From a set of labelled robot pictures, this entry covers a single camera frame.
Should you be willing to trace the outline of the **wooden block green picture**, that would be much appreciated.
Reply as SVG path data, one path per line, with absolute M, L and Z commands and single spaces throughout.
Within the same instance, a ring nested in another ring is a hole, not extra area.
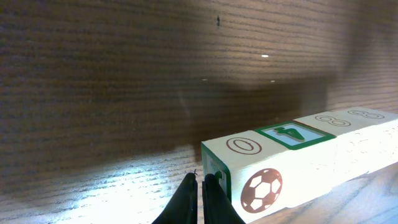
M 369 173 L 397 162 L 397 115 L 365 107 L 339 110 L 339 113 L 365 124 L 359 139 L 360 153 L 367 155 Z

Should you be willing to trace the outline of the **wooden block letter Y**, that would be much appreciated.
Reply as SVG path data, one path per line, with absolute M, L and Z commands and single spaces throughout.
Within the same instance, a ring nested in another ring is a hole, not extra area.
M 323 160 L 330 166 L 328 170 L 334 186 L 369 172 L 366 132 L 370 122 L 340 112 L 318 113 L 296 121 L 334 135 L 334 139 L 320 145 Z

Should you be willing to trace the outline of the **wooden block with dots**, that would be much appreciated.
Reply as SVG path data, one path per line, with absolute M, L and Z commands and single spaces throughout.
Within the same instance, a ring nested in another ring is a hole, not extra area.
M 250 223 L 287 206 L 289 150 L 255 132 L 201 143 L 203 171 L 214 174 L 237 214 Z

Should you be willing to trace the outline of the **wooden block green edge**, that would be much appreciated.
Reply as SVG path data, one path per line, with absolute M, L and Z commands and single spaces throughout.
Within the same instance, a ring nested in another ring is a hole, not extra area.
M 255 132 L 283 150 L 274 157 L 285 172 L 282 191 L 287 194 L 287 207 L 301 205 L 331 190 L 334 134 L 298 121 L 258 128 Z

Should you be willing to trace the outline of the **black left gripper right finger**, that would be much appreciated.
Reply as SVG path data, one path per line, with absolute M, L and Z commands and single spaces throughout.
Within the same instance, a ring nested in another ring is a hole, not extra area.
M 207 174 L 202 182 L 202 199 L 205 224 L 246 224 L 213 174 Z

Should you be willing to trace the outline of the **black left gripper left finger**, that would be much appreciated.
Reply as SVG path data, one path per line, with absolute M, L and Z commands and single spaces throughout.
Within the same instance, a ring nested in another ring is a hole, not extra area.
M 189 172 L 152 224 L 197 224 L 198 183 Z

